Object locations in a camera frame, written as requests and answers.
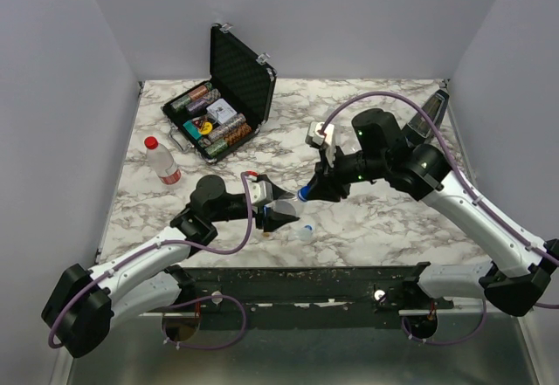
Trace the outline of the blue bottle cap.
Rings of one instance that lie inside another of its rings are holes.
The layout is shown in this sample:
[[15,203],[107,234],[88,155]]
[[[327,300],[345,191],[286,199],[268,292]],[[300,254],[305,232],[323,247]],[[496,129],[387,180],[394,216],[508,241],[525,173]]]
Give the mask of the blue bottle cap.
[[306,202],[308,200],[308,186],[304,186],[298,190],[297,196],[302,202]]

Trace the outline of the blue label pepsi bottle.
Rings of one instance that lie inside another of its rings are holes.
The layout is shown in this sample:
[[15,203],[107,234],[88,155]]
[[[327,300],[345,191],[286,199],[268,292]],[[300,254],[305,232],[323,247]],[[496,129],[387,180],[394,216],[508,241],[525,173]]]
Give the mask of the blue label pepsi bottle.
[[274,200],[269,208],[276,213],[291,217],[300,217],[305,209],[306,202],[301,200],[298,195],[286,193]]

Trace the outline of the red label plastic bottle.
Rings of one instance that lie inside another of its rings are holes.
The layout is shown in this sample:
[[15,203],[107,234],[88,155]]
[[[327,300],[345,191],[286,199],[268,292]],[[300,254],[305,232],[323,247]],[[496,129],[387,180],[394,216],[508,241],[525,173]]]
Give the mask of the red label plastic bottle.
[[181,179],[181,171],[169,150],[159,142],[155,149],[146,148],[149,166],[155,171],[159,180],[166,185],[173,185]]

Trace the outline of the red bottle cap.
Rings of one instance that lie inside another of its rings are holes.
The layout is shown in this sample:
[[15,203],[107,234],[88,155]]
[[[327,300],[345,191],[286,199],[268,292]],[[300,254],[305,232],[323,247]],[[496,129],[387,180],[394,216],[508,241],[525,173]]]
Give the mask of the red bottle cap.
[[155,149],[158,147],[159,142],[154,136],[149,136],[144,140],[144,145],[147,149]]

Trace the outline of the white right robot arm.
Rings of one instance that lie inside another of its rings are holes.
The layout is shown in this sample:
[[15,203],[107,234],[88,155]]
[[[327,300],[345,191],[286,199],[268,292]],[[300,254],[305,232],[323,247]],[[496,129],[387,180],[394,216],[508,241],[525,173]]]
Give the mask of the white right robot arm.
[[551,260],[558,256],[557,241],[529,233],[483,201],[439,149],[411,147],[392,113],[366,110],[353,118],[352,128],[361,149],[346,155],[335,144],[334,125],[310,124],[306,142],[320,160],[301,199],[336,203],[348,197],[353,183],[385,180],[448,218],[490,257],[477,265],[421,264],[401,289],[408,306],[439,298],[486,299],[515,317],[535,306],[556,269]]

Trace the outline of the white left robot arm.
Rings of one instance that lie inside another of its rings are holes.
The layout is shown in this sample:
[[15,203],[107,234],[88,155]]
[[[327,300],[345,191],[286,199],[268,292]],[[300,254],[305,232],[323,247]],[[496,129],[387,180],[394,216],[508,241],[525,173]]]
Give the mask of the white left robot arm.
[[243,192],[227,192],[218,175],[199,179],[185,208],[146,243],[89,269],[66,268],[41,313],[47,343],[82,357],[118,322],[153,309],[182,311],[194,298],[175,264],[198,251],[241,251],[253,229],[273,232],[299,220],[301,202],[266,175],[241,175]]

